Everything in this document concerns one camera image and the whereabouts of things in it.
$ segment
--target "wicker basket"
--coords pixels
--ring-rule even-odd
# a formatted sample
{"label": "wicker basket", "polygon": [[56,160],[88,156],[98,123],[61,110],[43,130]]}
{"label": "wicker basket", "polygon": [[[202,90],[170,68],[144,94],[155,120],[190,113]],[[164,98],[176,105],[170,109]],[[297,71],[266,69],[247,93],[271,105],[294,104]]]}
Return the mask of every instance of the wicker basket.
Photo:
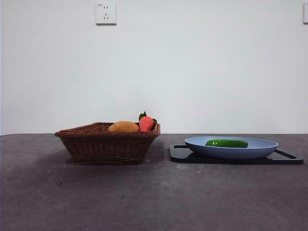
{"label": "wicker basket", "polygon": [[55,136],[61,139],[74,164],[137,165],[160,134],[159,124],[151,131],[107,131],[112,124],[93,123],[58,131]]}

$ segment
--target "plate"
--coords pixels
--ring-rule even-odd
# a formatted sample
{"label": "plate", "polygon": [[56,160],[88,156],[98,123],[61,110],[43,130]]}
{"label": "plate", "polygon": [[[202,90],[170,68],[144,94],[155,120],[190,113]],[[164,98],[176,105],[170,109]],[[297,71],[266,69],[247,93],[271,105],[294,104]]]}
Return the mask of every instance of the plate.
{"label": "plate", "polygon": [[[212,147],[206,146],[205,143],[212,139],[230,139],[243,140],[248,142],[247,148],[226,148],[226,147]],[[273,141],[245,138],[245,137],[231,137],[231,136],[199,136],[191,137],[185,140],[187,147],[198,155],[235,159],[235,160],[249,160],[263,158],[272,154],[278,147],[278,143]]]}

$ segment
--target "toy fruit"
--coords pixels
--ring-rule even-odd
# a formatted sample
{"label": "toy fruit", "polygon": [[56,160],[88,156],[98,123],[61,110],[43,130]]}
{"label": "toy fruit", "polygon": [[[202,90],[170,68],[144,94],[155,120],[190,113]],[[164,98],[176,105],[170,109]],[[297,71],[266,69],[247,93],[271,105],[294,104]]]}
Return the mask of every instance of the toy fruit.
{"label": "toy fruit", "polygon": [[225,147],[225,148],[247,148],[248,143],[243,140],[231,140],[231,139],[216,139],[209,140],[205,144],[206,146]]}
{"label": "toy fruit", "polygon": [[139,131],[151,131],[155,123],[157,120],[147,116],[145,111],[139,115]]}
{"label": "toy fruit", "polygon": [[122,132],[135,132],[139,131],[137,124],[129,121],[118,121],[112,124],[108,131],[122,131]]}

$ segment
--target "basket rim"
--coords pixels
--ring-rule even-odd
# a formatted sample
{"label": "basket rim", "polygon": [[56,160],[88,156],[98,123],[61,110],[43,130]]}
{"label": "basket rim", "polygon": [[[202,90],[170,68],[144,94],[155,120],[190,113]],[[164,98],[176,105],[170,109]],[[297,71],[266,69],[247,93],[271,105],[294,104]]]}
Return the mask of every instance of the basket rim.
{"label": "basket rim", "polygon": [[95,122],[92,124],[76,127],[76,128],[68,128],[68,129],[63,129],[58,132],[56,132],[54,135],[57,137],[62,137],[62,136],[130,136],[130,137],[140,137],[140,136],[159,136],[160,135],[160,124],[156,123],[155,127],[151,131],[135,131],[135,132],[122,132],[122,131],[83,131],[83,130],[78,130],[78,129],[83,129],[95,125],[103,125],[103,124],[113,124],[110,122]]}

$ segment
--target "cucumber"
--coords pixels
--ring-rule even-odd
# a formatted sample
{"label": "cucumber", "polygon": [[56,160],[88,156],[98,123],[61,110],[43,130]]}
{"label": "cucumber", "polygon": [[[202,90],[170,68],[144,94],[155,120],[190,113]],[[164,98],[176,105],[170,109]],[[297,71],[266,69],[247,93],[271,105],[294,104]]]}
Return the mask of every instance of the cucumber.
{"label": "cucumber", "polygon": [[230,140],[230,139],[216,139],[209,140],[206,146],[225,147],[225,148],[247,148],[248,143],[243,140]]}

